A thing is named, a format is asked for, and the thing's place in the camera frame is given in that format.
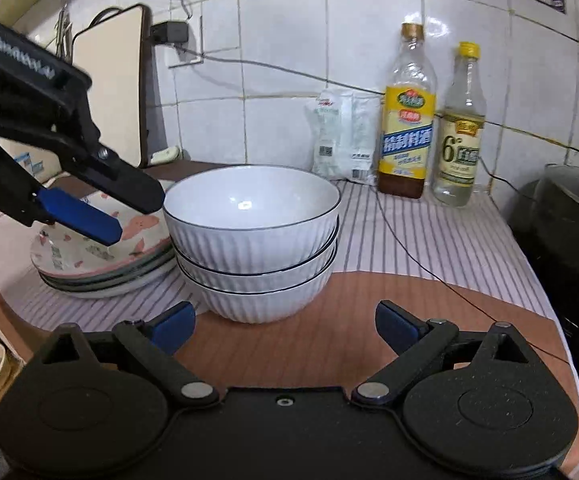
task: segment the bottle cap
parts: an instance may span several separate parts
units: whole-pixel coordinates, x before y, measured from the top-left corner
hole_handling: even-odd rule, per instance
[[[403,23],[401,35],[406,40],[424,40],[425,33],[420,23]]]
[[[458,44],[458,54],[463,57],[475,57],[480,59],[481,48],[477,43],[469,43],[468,41],[461,41]]]

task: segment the green oval logo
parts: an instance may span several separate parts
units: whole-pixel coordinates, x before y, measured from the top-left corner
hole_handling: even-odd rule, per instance
[[[398,102],[408,108],[421,108],[425,104],[425,97],[414,89],[398,94]]]

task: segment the brown liquid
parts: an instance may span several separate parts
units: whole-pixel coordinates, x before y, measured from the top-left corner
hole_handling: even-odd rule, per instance
[[[420,198],[425,188],[423,178],[378,173],[378,190],[389,195]]]

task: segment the ribbed bowl exterior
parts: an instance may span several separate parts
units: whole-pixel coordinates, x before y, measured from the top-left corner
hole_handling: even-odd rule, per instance
[[[325,244],[336,226],[339,206],[297,224],[256,230],[221,230],[187,224],[167,212],[172,241],[190,260],[233,274],[277,272],[304,262]]]
[[[188,280],[189,286],[201,295],[207,307],[241,323],[269,323],[292,316],[307,306],[325,288],[333,271],[335,251],[327,268],[301,285],[264,294],[231,294],[205,288]]]
[[[252,274],[249,276],[239,274],[221,274],[213,270],[204,269],[186,260],[180,253],[176,252],[178,264],[185,271],[202,285],[217,288],[225,292],[272,292],[291,286],[299,285],[311,280],[327,264],[336,247],[336,234],[331,233],[327,247],[322,252],[314,256],[309,261],[266,274]]]

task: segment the barcode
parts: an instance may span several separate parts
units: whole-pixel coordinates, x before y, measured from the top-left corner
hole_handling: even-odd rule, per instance
[[[365,180],[369,176],[367,170],[351,170],[351,177],[359,180]]]

